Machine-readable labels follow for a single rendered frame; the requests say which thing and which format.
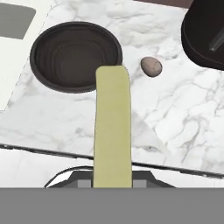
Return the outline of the brown egg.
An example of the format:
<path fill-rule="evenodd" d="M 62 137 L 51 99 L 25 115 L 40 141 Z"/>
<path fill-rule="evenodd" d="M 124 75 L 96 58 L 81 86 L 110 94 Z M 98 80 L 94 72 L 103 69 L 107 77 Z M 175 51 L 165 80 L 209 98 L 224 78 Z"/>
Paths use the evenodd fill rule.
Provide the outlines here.
<path fill-rule="evenodd" d="M 153 57 L 144 57 L 141 59 L 141 68 L 149 77 L 157 77 L 162 72 L 162 64 L 158 59 Z"/>

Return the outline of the black round appliance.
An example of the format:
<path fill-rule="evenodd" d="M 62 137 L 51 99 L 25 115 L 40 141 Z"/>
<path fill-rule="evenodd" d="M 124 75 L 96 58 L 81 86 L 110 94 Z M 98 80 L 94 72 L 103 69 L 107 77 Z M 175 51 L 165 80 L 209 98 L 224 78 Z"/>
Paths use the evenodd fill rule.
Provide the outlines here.
<path fill-rule="evenodd" d="M 193 63 L 224 71 L 224 0 L 193 0 L 181 25 L 181 43 Z"/>

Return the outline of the dark brown bowl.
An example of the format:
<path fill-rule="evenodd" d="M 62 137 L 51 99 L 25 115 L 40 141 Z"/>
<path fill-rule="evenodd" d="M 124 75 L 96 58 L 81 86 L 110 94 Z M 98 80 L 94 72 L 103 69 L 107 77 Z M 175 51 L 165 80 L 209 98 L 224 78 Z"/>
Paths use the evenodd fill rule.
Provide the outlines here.
<path fill-rule="evenodd" d="M 36 79 L 47 88 L 69 94 L 94 91 L 97 68 L 122 63 L 123 50 L 116 36 L 89 22 L 66 22 L 45 30 L 30 52 Z"/>

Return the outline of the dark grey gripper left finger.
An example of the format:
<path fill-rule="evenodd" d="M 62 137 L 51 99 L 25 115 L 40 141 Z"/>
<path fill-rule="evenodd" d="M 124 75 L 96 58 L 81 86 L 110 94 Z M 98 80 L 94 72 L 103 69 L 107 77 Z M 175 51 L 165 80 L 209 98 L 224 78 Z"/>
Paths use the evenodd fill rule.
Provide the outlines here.
<path fill-rule="evenodd" d="M 56 175 L 45 188 L 91 188 L 92 179 L 91 171 L 67 171 Z"/>

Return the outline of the pale yellow butter stick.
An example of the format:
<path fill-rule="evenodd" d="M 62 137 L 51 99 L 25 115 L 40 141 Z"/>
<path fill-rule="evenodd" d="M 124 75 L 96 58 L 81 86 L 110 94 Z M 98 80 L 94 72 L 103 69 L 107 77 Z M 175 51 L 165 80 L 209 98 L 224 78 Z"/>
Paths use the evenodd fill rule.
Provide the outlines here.
<path fill-rule="evenodd" d="M 131 188 L 130 79 L 124 66 L 96 70 L 94 187 Z"/>

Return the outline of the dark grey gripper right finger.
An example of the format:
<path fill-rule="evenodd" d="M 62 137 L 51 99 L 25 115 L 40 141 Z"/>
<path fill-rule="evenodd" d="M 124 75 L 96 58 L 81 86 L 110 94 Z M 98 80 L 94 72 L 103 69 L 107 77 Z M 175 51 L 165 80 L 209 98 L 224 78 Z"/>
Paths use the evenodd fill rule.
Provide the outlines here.
<path fill-rule="evenodd" d="M 133 188 L 173 188 L 173 185 L 167 184 L 156 179 L 151 171 L 133 171 L 132 172 Z"/>

